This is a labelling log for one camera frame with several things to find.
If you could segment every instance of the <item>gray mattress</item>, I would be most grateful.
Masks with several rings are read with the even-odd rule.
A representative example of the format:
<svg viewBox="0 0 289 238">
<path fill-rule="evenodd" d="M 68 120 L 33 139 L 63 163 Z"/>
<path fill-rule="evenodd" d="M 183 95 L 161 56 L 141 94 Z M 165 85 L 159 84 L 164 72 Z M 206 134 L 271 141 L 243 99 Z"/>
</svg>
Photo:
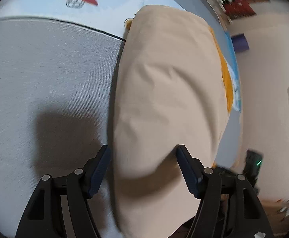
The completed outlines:
<svg viewBox="0 0 289 238">
<path fill-rule="evenodd" d="M 40 177 L 67 175 L 111 143 L 115 69 L 124 42 L 70 23 L 0 21 L 0 231 L 14 237 Z M 110 172 L 91 210 L 120 237 Z M 71 225 L 68 237 L 74 237 Z"/>
</svg>

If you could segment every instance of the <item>pillow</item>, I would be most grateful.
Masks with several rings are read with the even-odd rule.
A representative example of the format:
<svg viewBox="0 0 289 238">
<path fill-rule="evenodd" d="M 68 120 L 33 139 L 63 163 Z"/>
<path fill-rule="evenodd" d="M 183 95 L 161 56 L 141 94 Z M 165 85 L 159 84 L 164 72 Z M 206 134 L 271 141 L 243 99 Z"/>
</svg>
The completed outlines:
<svg viewBox="0 0 289 238">
<path fill-rule="evenodd" d="M 228 121 L 221 57 L 202 18 L 166 6 L 136 14 L 119 64 L 114 182 L 126 238 L 167 238 L 196 214 L 173 148 L 211 167 Z"/>
</svg>

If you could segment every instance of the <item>screw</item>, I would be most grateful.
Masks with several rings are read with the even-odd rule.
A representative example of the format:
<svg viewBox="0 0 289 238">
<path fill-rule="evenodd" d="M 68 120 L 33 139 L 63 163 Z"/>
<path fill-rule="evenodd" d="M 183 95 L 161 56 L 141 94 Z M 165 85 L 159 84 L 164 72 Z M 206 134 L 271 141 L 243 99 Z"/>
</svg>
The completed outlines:
<svg viewBox="0 0 289 238">
<path fill-rule="evenodd" d="M 255 236 L 255 238 L 264 238 L 266 236 L 266 234 L 262 233 L 262 232 L 258 232 L 254 236 Z"/>
<path fill-rule="evenodd" d="M 237 175 L 237 178 L 241 181 L 244 181 L 246 179 L 243 175 Z"/>
<path fill-rule="evenodd" d="M 204 168 L 204 173 L 206 173 L 208 175 L 211 175 L 213 173 L 213 169 L 209 168 L 209 167 L 206 167 L 206 168 Z"/>
<path fill-rule="evenodd" d="M 80 175 L 81 173 L 83 173 L 83 169 L 82 169 L 82 168 L 77 168 L 77 169 L 74 171 L 74 173 L 75 173 L 76 175 Z"/>
<path fill-rule="evenodd" d="M 47 181 L 47 180 L 49 180 L 50 179 L 50 176 L 49 175 L 44 175 L 44 176 L 42 176 L 42 180 L 43 181 Z"/>
</svg>

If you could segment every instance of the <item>black device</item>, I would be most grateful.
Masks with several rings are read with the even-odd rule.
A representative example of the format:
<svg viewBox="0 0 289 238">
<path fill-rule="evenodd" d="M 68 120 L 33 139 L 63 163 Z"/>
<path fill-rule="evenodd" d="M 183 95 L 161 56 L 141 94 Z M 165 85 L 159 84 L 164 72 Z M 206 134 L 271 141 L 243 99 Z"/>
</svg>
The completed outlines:
<svg viewBox="0 0 289 238">
<path fill-rule="evenodd" d="M 184 145 L 176 146 L 175 152 L 189 192 L 201 199 L 187 238 L 253 238 L 258 232 L 273 237 L 262 205 L 244 175 L 204 168 Z M 87 199 L 98 192 L 110 159 L 110 149 L 103 145 L 95 158 L 68 176 L 43 176 L 22 215 L 16 238 L 66 238 L 61 195 L 67 195 L 76 238 L 101 238 Z M 222 194 L 228 196 L 224 213 L 220 209 Z"/>
<path fill-rule="evenodd" d="M 262 159 L 263 156 L 260 153 L 250 149 L 247 150 L 245 160 L 246 164 L 244 170 L 242 171 L 242 174 L 247 177 L 252 187 L 256 185 L 260 167 L 262 164 Z"/>
</svg>

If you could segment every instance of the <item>white wall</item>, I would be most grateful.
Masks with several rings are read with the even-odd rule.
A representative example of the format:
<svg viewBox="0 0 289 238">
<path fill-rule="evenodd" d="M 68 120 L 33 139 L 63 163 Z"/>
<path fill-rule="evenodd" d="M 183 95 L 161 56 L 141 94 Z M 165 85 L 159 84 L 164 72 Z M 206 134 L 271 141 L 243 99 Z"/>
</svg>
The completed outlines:
<svg viewBox="0 0 289 238">
<path fill-rule="evenodd" d="M 243 99 L 242 152 L 264 154 L 258 186 L 263 199 L 289 199 L 289 3 L 252 5 L 257 16 L 233 21 L 250 50 L 237 54 Z"/>
</svg>

